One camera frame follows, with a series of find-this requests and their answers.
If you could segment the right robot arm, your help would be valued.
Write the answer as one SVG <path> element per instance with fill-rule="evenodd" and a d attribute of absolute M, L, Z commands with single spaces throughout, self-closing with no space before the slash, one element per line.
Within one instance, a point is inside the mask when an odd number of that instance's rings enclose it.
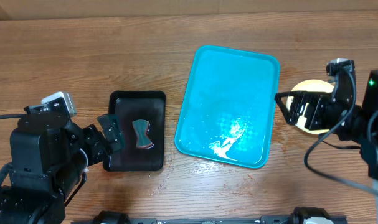
<path fill-rule="evenodd" d="M 296 125 L 305 116 L 305 128 L 323 130 L 309 147 L 304 164 L 311 172 L 368 192 L 378 198 L 378 70 L 370 72 L 362 105 L 356 104 L 355 71 L 349 67 L 329 68 L 327 74 L 335 82 L 331 93 L 322 91 L 286 91 L 277 93 L 275 101 L 287 124 Z M 377 186 L 368 187 L 315 169 L 309 164 L 310 154 L 331 134 L 341 141 L 353 141 L 352 149 L 359 150 L 368 166 L 368 176 Z"/>

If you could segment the yellow-green plate top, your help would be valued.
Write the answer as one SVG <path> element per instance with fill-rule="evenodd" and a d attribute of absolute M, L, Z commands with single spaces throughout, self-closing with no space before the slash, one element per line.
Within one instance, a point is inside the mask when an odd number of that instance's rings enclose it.
<path fill-rule="evenodd" d="M 312 79 L 312 80 L 305 80 L 305 81 L 300 82 L 299 84 L 294 86 L 291 91 L 331 93 L 333 91 L 333 88 L 334 86 L 328 82 Z M 310 103 L 307 103 L 305 107 L 302 109 L 303 114 L 299 116 L 295 126 L 299 128 L 300 130 L 302 130 L 303 132 L 317 136 L 321 133 L 327 132 L 328 130 L 327 129 L 309 130 L 305 127 L 305 124 L 308 121 L 308 118 L 306 117 L 306 112 L 312 112 L 313 109 L 314 108 L 311 107 Z"/>

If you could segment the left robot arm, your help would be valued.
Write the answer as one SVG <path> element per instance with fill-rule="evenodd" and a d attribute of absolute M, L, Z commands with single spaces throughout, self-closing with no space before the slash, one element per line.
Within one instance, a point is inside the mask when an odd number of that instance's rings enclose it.
<path fill-rule="evenodd" d="M 62 223 L 88 167 L 124 147 L 114 116 L 80 128 L 69 116 L 22 115 L 11 133 L 12 161 L 0 170 L 0 223 Z"/>

